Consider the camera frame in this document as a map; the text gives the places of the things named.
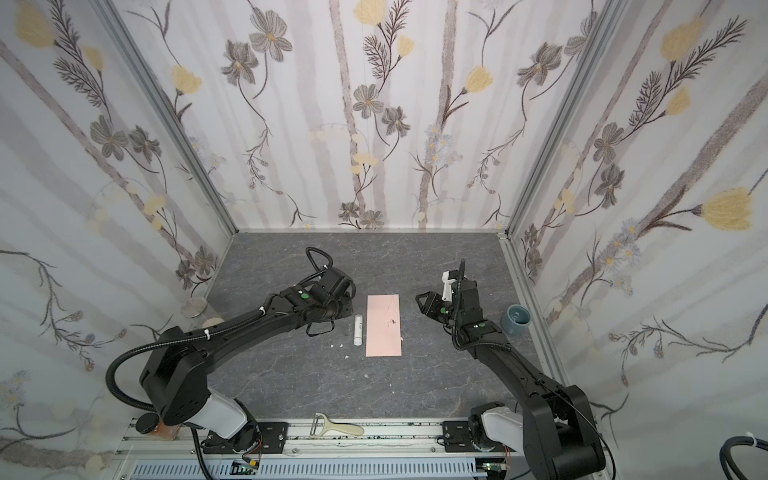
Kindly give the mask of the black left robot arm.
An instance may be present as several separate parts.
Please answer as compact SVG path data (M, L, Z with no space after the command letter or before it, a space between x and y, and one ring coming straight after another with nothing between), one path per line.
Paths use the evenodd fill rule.
M154 412L167 425L202 422L194 416L213 396L208 375L236 355L277 335L314 323L331 324L353 314L354 281L335 267L324 268L305 281L269 295L259 308L207 329L165 331L157 342L119 355L107 368L105 383L120 402ZM148 353L139 383L147 402L125 393L116 380L120 366Z

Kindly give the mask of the pink paper envelope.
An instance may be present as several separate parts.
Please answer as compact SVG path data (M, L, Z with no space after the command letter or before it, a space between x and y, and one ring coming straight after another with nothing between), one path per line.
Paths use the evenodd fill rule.
M402 355L400 300L397 294L369 295L366 316L366 356Z

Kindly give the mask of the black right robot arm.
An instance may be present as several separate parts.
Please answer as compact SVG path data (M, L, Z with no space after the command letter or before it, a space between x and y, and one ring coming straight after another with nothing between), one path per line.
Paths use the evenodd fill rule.
M443 325L458 351L469 353L507 387L510 407L491 402L468 417L478 450L503 445L525 457L536 479L580 479L615 460L600 435L585 392L545 375L509 342L501 326L484 317L477 283L466 263L443 275L444 291L415 297L419 311Z

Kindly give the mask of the white glue stick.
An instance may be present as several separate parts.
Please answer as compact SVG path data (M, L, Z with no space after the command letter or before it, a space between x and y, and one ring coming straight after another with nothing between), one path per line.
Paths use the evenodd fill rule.
M361 346L363 344L363 325L364 317L362 314L354 316L353 345Z

